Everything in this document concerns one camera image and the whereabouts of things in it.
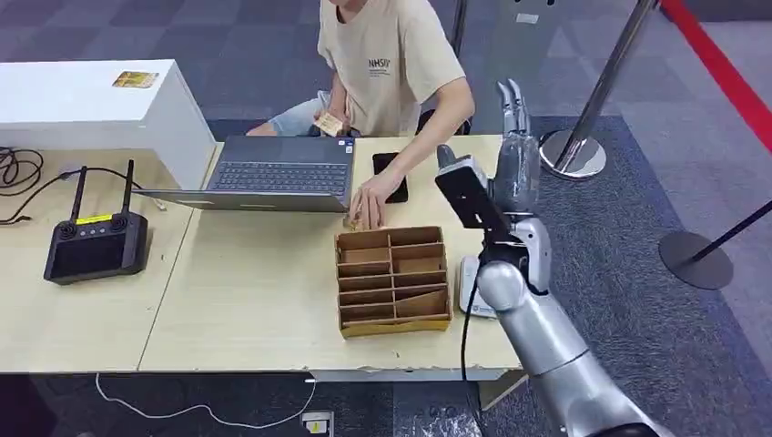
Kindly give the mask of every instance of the laptop keyboard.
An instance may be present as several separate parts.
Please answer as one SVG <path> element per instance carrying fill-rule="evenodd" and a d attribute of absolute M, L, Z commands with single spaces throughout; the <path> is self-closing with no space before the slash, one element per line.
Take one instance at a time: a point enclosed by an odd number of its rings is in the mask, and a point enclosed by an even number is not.
<path fill-rule="evenodd" d="M 344 164 L 300 164 L 282 162 L 221 162 L 214 189 L 236 191 L 288 191 L 330 193 L 346 190 Z"/>

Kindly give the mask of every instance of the red rope barrier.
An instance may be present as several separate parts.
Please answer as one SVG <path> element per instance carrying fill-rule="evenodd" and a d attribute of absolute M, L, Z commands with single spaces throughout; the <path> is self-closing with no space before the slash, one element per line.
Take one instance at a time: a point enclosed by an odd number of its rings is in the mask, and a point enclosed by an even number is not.
<path fill-rule="evenodd" d="M 662 0 L 662 7 L 684 34 L 697 56 L 718 83 L 737 112 L 754 131 L 764 146 L 772 152 L 772 112 L 753 88 L 729 62 L 724 52 L 710 39 L 705 29 L 681 0 Z M 751 44 L 765 44 L 763 41 Z"/>

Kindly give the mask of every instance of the white cable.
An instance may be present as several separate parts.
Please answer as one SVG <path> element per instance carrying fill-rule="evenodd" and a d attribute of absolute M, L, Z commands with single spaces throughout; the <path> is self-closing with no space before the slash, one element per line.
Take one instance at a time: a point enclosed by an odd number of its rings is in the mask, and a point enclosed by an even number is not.
<path fill-rule="evenodd" d="M 135 412 L 139 414 L 140 416 L 146 418 L 146 419 L 169 419 L 175 416 L 179 416 L 180 414 L 185 414 L 186 412 L 192 412 L 193 410 L 196 410 L 198 408 L 203 408 L 206 410 L 210 416 L 212 416 L 212 419 L 214 419 L 217 422 L 222 423 L 223 425 L 227 426 L 236 426 L 239 428 L 248 428 L 251 430 L 264 430 L 266 428 L 270 428 L 272 426 L 281 425 L 284 422 L 291 421 L 292 419 L 295 419 L 296 417 L 300 416 L 304 411 L 306 411 L 306 408 L 308 408 L 309 404 L 311 403 L 311 400 L 313 399 L 314 392 L 316 391 L 316 380 L 313 382 L 313 387 L 311 388 L 311 395 L 309 395 L 309 399 L 306 401 L 306 404 L 303 405 L 303 408 L 300 409 L 299 412 L 296 412 L 295 414 L 292 414 L 290 417 L 282 419 L 278 422 L 273 423 L 267 423 L 265 425 L 250 425 L 248 423 L 238 423 L 238 422 L 227 422 L 223 421 L 219 417 L 215 415 L 215 413 L 212 411 L 211 408 L 207 404 L 199 404 L 199 405 L 193 405 L 192 407 L 187 407 L 185 410 L 181 410 L 179 412 L 174 412 L 171 414 L 147 414 L 145 412 L 142 412 L 139 408 L 136 408 L 129 404 L 126 401 L 123 401 L 122 399 L 118 398 L 108 398 L 105 393 L 102 391 L 102 386 L 99 384 L 99 373 L 96 374 L 96 390 L 99 391 L 99 394 L 102 395 L 102 399 L 108 402 L 118 402 L 124 407 L 130 409 L 132 412 Z"/>

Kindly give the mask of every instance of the beige t-shirt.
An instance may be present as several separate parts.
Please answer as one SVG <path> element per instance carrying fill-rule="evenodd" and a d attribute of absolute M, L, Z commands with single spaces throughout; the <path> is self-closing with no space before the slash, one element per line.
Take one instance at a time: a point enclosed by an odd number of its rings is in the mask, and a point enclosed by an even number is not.
<path fill-rule="evenodd" d="M 420 104 L 464 77 L 428 0 L 368 0 L 349 23 L 321 0 L 319 53 L 348 91 L 351 125 L 365 136 L 410 135 Z"/>

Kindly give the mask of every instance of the silver robotic arm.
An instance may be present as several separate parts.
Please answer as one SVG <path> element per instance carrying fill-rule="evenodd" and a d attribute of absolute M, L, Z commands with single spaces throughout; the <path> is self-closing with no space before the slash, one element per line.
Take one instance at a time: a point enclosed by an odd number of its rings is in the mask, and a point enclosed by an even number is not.
<path fill-rule="evenodd" d="M 505 133 L 495 178 L 487 179 L 470 156 L 437 150 L 442 194 L 466 228 L 484 232 L 478 290 L 561 435 L 670 437 L 619 390 L 549 290 L 552 247 L 533 214 L 538 174 L 527 150 L 535 140 L 517 85 L 511 79 L 510 89 L 498 85 Z"/>

